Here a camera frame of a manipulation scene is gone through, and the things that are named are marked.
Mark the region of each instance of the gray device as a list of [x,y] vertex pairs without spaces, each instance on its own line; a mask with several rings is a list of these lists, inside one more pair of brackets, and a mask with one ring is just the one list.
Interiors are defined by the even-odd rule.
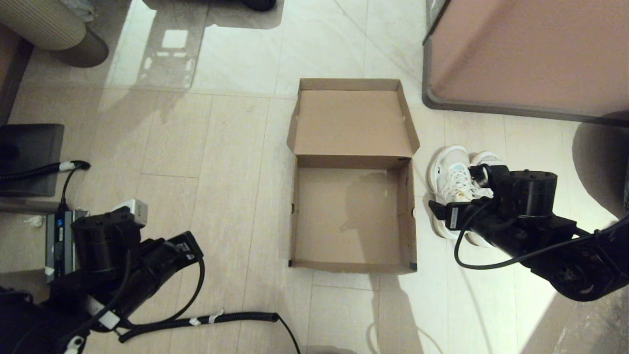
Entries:
[[83,210],[57,212],[46,216],[46,282],[72,273],[78,269],[78,261],[70,225],[87,216]]

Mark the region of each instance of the cylindrical cushion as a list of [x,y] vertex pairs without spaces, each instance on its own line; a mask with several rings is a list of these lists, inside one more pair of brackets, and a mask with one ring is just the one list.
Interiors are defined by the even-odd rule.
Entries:
[[0,22],[47,50],[64,50],[79,44],[85,24],[59,0],[1,0]]

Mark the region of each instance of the box lid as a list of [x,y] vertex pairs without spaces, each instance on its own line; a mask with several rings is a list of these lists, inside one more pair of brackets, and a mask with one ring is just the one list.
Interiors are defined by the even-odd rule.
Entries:
[[398,79],[301,79],[287,143],[297,156],[411,157],[420,146]]

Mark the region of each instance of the white sneaker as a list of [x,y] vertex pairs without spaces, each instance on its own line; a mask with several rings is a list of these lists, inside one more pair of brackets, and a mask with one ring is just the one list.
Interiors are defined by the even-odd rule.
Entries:
[[[495,153],[491,152],[491,151],[481,151],[478,154],[476,154],[472,160],[470,161],[470,166],[478,166],[480,164],[488,164],[490,166],[499,166],[499,165],[504,165],[504,161],[500,160],[500,157],[498,157],[498,155],[496,155]],[[494,197],[494,192],[491,191],[491,189],[489,188],[481,188],[478,183],[476,183],[476,181],[472,182],[474,184],[474,186],[476,187],[476,189],[479,191],[479,197],[488,197],[488,198],[493,198]],[[493,248],[494,246],[485,241],[484,238],[482,238],[480,235],[476,234],[475,232],[468,232],[465,235],[465,238],[473,245],[476,246],[480,246],[480,247],[485,247],[485,248]]]
[[[428,167],[428,184],[435,194],[437,203],[446,205],[453,202],[469,202],[480,198],[478,187],[472,184],[467,170],[470,164],[465,147],[453,145],[444,147]],[[446,239],[459,238],[459,231],[450,231],[443,220],[433,215],[433,227],[437,234]]]

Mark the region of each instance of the white power adapter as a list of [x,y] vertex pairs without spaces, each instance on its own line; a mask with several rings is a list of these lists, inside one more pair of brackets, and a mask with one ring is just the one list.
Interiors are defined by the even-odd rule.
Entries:
[[113,207],[111,211],[118,210],[124,207],[129,209],[129,213],[133,214],[134,216],[133,220],[135,221],[136,224],[142,227],[147,225],[148,205],[145,202],[139,199],[129,199],[126,202],[122,204],[118,204],[117,206]]

